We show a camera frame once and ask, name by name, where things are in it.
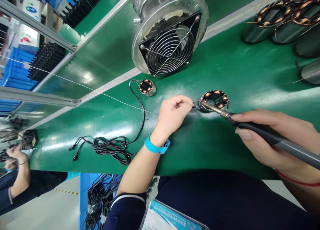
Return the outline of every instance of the hand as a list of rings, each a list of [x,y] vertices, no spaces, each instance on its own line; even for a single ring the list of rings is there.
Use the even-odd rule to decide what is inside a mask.
[[[10,170],[15,169],[16,168],[16,166],[14,165],[15,162],[16,160],[14,158],[6,160],[4,168],[10,169]]]
[[[12,158],[16,158],[19,164],[24,163],[28,159],[28,156],[25,153],[21,152],[21,145],[14,146],[13,148],[8,149],[7,154]]]
[[[320,134],[309,122],[290,117],[284,113],[268,110],[255,110],[233,115],[239,122],[255,122],[269,125],[286,139],[301,147],[320,154]],[[236,129],[244,144],[255,158],[269,167],[279,170],[285,176],[300,182],[320,182],[320,171],[293,157],[273,149],[262,137],[248,129]]]
[[[163,146],[169,136],[181,126],[192,106],[191,98],[184,95],[177,95],[164,100],[160,107],[157,125],[150,136],[150,141],[154,145],[159,145],[159,147]]]

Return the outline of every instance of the wrist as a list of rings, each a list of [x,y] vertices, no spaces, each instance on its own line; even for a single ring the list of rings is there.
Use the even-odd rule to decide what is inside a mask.
[[[24,155],[24,156],[21,156],[20,158],[18,158],[18,163],[23,164],[23,163],[27,162],[27,160],[28,160],[28,156]]]
[[[166,133],[162,128],[156,126],[150,135],[150,142],[156,147],[163,147],[169,136],[170,134]]]
[[[278,171],[294,181],[303,183],[320,183],[320,171],[309,165],[290,171],[281,169],[278,169]]]

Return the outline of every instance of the soldering iron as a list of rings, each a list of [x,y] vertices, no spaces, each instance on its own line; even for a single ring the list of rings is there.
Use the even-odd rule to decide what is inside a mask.
[[[221,110],[206,101],[200,101],[201,105],[207,109],[210,109],[218,113],[221,117],[225,118],[232,126],[238,128],[250,129],[257,134],[259,134],[268,144],[275,148],[279,148],[292,156],[300,159],[301,161],[309,164],[310,166],[320,170],[320,156],[312,153],[303,147],[287,140],[285,137],[281,136],[279,133],[274,131],[271,128],[268,128],[267,125],[257,124],[253,122],[237,122],[231,118],[235,113],[230,113],[225,110]]]

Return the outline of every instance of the blue wristband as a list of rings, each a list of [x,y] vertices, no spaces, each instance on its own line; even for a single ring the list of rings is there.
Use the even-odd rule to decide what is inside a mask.
[[[168,147],[169,147],[169,145],[170,145],[171,142],[167,139],[167,141],[166,141],[166,143],[164,144],[163,147],[157,147],[157,146],[153,145],[153,144],[150,142],[150,135],[151,135],[151,134],[149,134],[149,136],[147,137],[147,139],[146,139],[145,142],[144,142],[144,144],[145,144],[145,146],[147,147],[147,149],[148,149],[150,152],[164,154],[164,153],[167,151],[167,149],[168,149]]]

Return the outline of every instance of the cable connector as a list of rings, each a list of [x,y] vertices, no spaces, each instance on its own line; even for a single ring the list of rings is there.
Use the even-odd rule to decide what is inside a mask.
[[[74,144],[74,145],[72,145],[70,148],[69,148],[69,151],[72,151],[72,150],[74,150],[74,148],[76,147],[76,145]]]
[[[79,152],[76,152],[76,154],[74,155],[72,161],[74,161],[74,162],[77,161],[78,155],[79,155]]]

